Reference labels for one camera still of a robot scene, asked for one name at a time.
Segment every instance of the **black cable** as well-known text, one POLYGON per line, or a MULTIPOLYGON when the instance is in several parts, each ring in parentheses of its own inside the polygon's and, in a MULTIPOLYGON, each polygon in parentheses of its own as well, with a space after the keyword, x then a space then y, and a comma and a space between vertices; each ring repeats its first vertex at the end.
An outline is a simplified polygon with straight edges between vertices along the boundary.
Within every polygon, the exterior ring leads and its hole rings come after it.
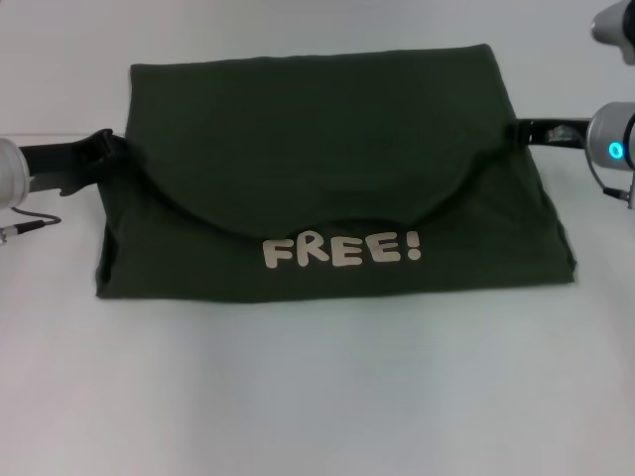
POLYGON ((11 208, 11 209, 21 215, 33 216, 35 218, 45 218, 45 219, 51 220, 51 221, 45 221, 44 226, 57 225, 58 223, 62 223, 62 219, 59 218, 58 216, 47 215, 45 213, 34 213, 32 211, 24 211, 18 208, 11 208))
POLYGON ((626 129, 624 129, 624 139, 622 140, 622 144, 624 144, 624 161, 626 161, 628 167, 635 171, 635 164, 633 164, 633 160, 631 159, 630 147, 631 132, 633 132, 633 126, 635 126, 635 114, 633 114, 633 116, 628 120, 626 129))

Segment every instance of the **dark green fabric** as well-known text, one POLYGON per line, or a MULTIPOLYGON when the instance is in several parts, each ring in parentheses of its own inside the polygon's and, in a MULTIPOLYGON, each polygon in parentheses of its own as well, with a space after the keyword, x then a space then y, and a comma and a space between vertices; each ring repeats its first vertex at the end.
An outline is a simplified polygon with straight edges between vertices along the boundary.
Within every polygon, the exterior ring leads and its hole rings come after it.
POLYGON ((487 46, 134 65, 134 168, 100 186, 102 298, 268 301, 570 283, 575 262, 487 46), (328 261, 265 265, 306 230, 328 261), (417 231, 421 259, 408 258, 417 231), (396 232, 400 261, 333 265, 396 232))

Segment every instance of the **white table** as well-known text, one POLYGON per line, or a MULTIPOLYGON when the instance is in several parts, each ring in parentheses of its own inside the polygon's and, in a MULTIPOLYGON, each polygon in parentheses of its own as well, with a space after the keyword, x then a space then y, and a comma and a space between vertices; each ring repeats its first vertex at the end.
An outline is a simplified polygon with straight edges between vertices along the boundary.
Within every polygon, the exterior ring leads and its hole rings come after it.
MULTIPOLYGON (((0 129, 121 130, 136 61, 485 42, 519 116, 590 115, 635 91, 635 69, 588 38, 603 6, 4 0, 0 129)), ((100 301, 96 190, 31 195, 25 208, 63 224, 0 249, 0 475, 634 474, 635 212, 600 193, 580 152, 535 157, 579 260, 574 286, 100 301)))

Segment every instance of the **cable connector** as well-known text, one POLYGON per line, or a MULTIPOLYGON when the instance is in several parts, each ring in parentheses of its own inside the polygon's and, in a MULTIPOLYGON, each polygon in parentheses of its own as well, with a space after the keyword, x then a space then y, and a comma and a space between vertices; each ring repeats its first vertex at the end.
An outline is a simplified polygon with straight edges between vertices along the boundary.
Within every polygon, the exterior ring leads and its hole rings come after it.
POLYGON ((629 194, 626 190, 620 190, 619 188, 610 188, 606 186, 603 190, 605 195, 612 196, 618 200, 628 201, 629 194))
POLYGON ((11 236, 17 236, 18 230, 15 226, 5 226, 0 228, 0 246, 6 245, 7 239, 11 236))
POLYGON ((40 228, 44 228, 47 226, 47 223, 44 220, 37 221, 28 221, 27 223, 20 223, 18 225, 13 225, 18 230, 18 234, 22 235, 24 233, 28 233, 29 231, 39 230, 40 228))

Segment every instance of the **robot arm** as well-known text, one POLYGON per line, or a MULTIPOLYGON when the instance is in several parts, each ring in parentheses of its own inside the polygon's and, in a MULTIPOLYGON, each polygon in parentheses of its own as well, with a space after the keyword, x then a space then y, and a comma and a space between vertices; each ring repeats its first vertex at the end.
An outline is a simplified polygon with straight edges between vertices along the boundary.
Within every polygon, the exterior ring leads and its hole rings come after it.
MULTIPOLYGON (((600 43, 618 47, 626 64, 635 64, 635 0, 622 0, 603 10, 593 20, 591 35, 600 43)), ((543 145, 584 149, 593 177, 604 194, 635 207, 635 103, 613 102, 592 119, 526 119, 511 128, 521 146, 543 145), (629 191, 610 188, 593 165, 631 172, 629 191)))
POLYGON ((126 160, 124 139, 110 129, 96 132, 78 142, 19 148, 0 139, 0 209, 12 208, 17 213, 47 218, 0 228, 0 245, 7 238, 59 223, 50 215, 24 212, 15 208, 30 192, 59 189, 61 196, 98 183, 126 160))

